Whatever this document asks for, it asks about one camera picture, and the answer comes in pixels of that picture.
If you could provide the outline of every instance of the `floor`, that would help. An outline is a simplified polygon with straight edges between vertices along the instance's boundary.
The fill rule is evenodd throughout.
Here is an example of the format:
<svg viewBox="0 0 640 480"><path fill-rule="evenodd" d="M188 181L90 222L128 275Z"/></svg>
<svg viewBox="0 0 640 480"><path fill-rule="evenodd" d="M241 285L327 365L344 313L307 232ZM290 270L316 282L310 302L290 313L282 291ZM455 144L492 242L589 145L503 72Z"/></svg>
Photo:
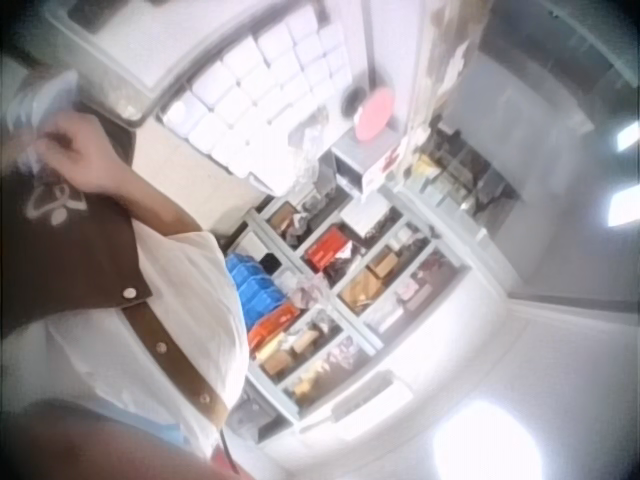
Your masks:
<svg viewBox="0 0 640 480"><path fill-rule="evenodd" d="M264 198L154 118L137 131L133 168L217 235L233 232L242 215Z"/></svg>

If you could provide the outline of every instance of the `red package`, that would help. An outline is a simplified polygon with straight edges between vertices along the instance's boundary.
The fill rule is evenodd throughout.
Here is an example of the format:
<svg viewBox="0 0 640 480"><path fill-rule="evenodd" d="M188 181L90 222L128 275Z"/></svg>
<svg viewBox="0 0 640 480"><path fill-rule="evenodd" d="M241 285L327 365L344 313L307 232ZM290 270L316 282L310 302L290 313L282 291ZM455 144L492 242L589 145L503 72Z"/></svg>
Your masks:
<svg viewBox="0 0 640 480"><path fill-rule="evenodd" d="M337 227L331 227L307 250L306 257L319 271L322 271L348 243L349 239Z"/></svg>
<svg viewBox="0 0 640 480"><path fill-rule="evenodd" d="M249 331L249 350L255 352L261 345L287 328L300 313L291 302L285 302L269 315L263 317Z"/></svg>

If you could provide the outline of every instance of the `brown strap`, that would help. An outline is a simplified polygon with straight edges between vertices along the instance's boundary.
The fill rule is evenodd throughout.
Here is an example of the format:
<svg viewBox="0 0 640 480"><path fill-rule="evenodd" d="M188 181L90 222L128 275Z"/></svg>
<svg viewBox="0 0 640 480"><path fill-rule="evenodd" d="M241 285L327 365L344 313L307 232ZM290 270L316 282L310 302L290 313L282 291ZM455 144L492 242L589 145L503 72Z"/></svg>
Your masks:
<svg viewBox="0 0 640 480"><path fill-rule="evenodd" d="M220 395L176 345L147 302L122 309L149 354L187 400L216 428L222 428L229 410Z"/></svg>

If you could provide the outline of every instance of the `stack of boxes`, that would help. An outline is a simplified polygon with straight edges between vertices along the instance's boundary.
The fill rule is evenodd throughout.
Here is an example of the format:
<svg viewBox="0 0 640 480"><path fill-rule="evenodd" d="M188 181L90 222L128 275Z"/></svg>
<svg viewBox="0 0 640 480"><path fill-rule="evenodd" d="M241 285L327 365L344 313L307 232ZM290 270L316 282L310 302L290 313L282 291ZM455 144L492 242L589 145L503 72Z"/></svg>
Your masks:
<svg viewBox="0 0 640 480"><path fill-rule="evenodd" d="M289 133L351 85L341 25L307 5L206 67L167 109L165 125L239 177L271 192L295 181Z"/></svg>

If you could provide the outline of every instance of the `white shirt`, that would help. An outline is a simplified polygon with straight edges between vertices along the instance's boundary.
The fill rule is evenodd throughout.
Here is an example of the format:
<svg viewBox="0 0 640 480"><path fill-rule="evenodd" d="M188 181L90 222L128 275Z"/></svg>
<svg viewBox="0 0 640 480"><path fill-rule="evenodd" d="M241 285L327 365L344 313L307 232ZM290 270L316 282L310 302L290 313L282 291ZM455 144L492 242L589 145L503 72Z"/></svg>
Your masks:
<svg viewBox="0 0 640 480"><path fill-rule="evenodd" d="M228 408L249 363L240 302L212 234L163 237L134 221L148 300L185 355ZM53 315L3 342L3 408L46 398L91 405L96 396L161 424L179 423L194 451L209 456L216 428L174 387L119 309Z"/></svg>

